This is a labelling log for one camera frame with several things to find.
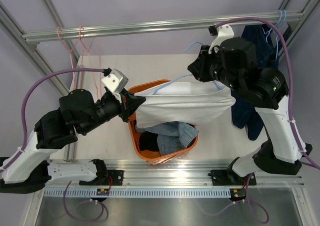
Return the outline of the white garment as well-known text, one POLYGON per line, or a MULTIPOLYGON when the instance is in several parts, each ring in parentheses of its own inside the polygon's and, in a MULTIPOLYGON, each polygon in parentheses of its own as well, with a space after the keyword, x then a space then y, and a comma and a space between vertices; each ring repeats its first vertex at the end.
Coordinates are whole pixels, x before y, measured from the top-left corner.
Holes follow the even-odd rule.
POLYGON ((218 82, 163 83, 135 95, 146 98, 135 111, 139 128, 167 122, 212 123, 236 102, 230 89, 218 82))

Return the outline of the black skirt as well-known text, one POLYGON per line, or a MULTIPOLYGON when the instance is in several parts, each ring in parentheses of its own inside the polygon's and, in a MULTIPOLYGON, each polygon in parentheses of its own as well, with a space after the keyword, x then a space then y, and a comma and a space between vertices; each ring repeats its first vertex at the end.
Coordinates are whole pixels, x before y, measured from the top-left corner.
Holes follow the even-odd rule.
POLYGON ((139 137, 140 151, 148 150, 152 152, 159 152, 158 135, 150 132, 145 132, 139 137))

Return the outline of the pink hanger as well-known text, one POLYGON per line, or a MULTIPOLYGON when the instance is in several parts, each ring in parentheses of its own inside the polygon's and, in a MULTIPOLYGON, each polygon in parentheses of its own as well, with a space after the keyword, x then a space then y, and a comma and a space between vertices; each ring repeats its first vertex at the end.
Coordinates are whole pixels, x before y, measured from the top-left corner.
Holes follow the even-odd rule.
MULTIPOLYGON (((79 36, 79 41, 80 41, 80 43, 82 45, 80 66, 84 68, 84 56, 85 56, 85 52, 87 52, 87 56, 88 56, 88 59, 89 59, 89 65, 90 65, 91 68, 93 68, 93 62, 92 62, 92 58, 91 58, 91 47, 92 47, 93 42, 94 42, 95 39, 92 39, 90 45, 87 46, 86 43, 85 43, 85 39, 83 39, 82 31, 83 31, 83 27, 79 26, 79 28, 78 28, 78 36, 79 36)), ((97 79, 96 79, 96 76, 95 76, 94 72, 92 73, 92 76, 93 76, 93 82, 94 82, 94 86, 95 86, 96 97, 97 97, 97 99, 100 99, 100 92, 99 92, 97 79)))
MULTIPOLYGON (((71 64, 72 69, 78 68, 77 65, 74 64, 73 52, 76 51, 76 45, 81 40, 81 29, 82 29, 82 27, 80 26, 78 29, 78 38, 77 38, 76 42, 74 44, 72 44, 71 46, 69 46, 67 44, 67 42, 64 42, 63 37, 61 36, 61 27, 57 27, 57 30, 56 30, 59 41, 63 44, 64 48, 69 53, 69 60, 70 60, 70 64, 71 64)), ((72 81, 71 81, 71 89, 72 90, 79 88, 79 75, 80 74, 81 74, 80 72, 72 72, 72 81)))

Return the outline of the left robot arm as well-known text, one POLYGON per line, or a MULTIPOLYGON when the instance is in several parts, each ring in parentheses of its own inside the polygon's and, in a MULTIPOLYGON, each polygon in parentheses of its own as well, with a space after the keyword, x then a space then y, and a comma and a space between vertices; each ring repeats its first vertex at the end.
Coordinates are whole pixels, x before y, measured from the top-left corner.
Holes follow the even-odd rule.
POLYGON ((120 117, 128 122, 140 105, 146 101, 123 89, 120 99, 106 91, 94 101, 90 91, 76 89, 59 99, 59 107, 45 114, 35 125, 26 148, 16 152, 17 159, 10 164, 9 157, 1 157, 4 169, 0 180, 2 193, 28 194, 55 182, 78 181, 80 185, 102 185, 109 181, 106 164, 92 159, 84 164, 50 163, 47 158, 78 141, 97 127, 120 117))

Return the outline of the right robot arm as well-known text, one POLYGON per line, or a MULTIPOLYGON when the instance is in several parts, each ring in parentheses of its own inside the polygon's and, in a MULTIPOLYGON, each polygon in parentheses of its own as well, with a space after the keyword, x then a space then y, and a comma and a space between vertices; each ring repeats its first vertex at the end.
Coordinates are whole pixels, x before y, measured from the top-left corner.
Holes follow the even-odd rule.
POLYGON ((187 68, 201 82, 218 81, 251 104, 261 117, 267 141, 256 151, 234 159, 225 170, 212 170, 213 185, 241 185, 250 174, 297 175, 303 154, 312 146, 304 143, 290 124, 289 88, 278 69, 260 68, 256 47, 244 38, 231 38, 200 48, 199 55, 187 68))

